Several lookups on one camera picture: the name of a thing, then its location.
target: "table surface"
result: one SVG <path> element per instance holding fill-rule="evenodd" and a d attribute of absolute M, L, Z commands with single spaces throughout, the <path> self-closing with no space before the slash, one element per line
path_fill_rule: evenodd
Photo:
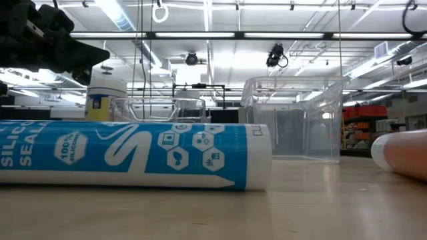
<path fill-rule="evenodd" d="M 425 240 L 427 184 L 371 159 L 274 161 L 266 192 L 0 187 L 6 239 Z"/>

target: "orange cylinder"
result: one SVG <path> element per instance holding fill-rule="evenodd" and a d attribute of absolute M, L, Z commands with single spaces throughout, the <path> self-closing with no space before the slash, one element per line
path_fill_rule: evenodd
<path fill-rule="evenodd" d="M 427 130 L 383 135 L 371 154 L 386 170 L 427 181 Z"/>

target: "hexagon icon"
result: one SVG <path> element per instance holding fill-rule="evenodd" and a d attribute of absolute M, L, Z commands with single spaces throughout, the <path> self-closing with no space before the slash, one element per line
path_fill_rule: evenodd
<path fill-rule="evenodd" d="M 188 166 L 188 152 L 181 147 L 176 147 L 167 152 L 167 165 L 175 170 Z"/>
<path fill-rule="evenodd" d="M 224 125 L 209 124 L 205 126 L 205 131 L 212 134 L 222 133 L 225 130 L 226 126 Z"/>
<path fill-rule="evenodd" d="M 160 147 L 163 147 L 165 150 L 173 149 L 178 146 L 179 143 L 179 134 L 169 130 L 159 134 L 159 139 L 157 140 L 157 144 Z"/>
<path fill-rule="evenodd" d="M 215 147 L 203 153 L 203 166 L 210 171 L 218 171 L 226 164 L 224 153 Z"/>
<path fill-rule="evenodd" d="M 55 144 L 55 157 L 67 165 L 72 165 L 85 157 L 87 137 L 75 131 L 60 136 Z"/>
<path fill-rule="evenodd" d="M 191 130 L 193 125 L 188 123 L 176 123 L 172 125 L 172 130 L 174 130 L 177 133 L 185 133 Z"/>
<path fill-rule="evenodd" d="M 214 146 L 214 136 L 202 131 L 193 135 L 193 146 L 200 151 L 206 151 Z"/>

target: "shelving unit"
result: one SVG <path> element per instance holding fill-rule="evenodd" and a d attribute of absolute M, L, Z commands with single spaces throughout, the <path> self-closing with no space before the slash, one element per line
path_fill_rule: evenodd
<path fill-rule="evenodd" d="M 383 106 L 351 107 L 344 110 L 341 155 L 371 157 L 370 147 L 376 139 L 376 122 L 387 119 Z"/>

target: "clear plastic bin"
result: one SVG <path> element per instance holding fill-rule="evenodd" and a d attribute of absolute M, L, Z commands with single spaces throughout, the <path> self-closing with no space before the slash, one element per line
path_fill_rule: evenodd
<path fill-rule="evenodd" d="M 275 159 L 339 162 L 343 77 L 256 77 L 246 81 L 248 123 L 266 124 Z"/>
<path fill-rule="evenodd" d="M 210 123 L 205 101 L 189 98 L 117 98 L 114 121 Z"/>

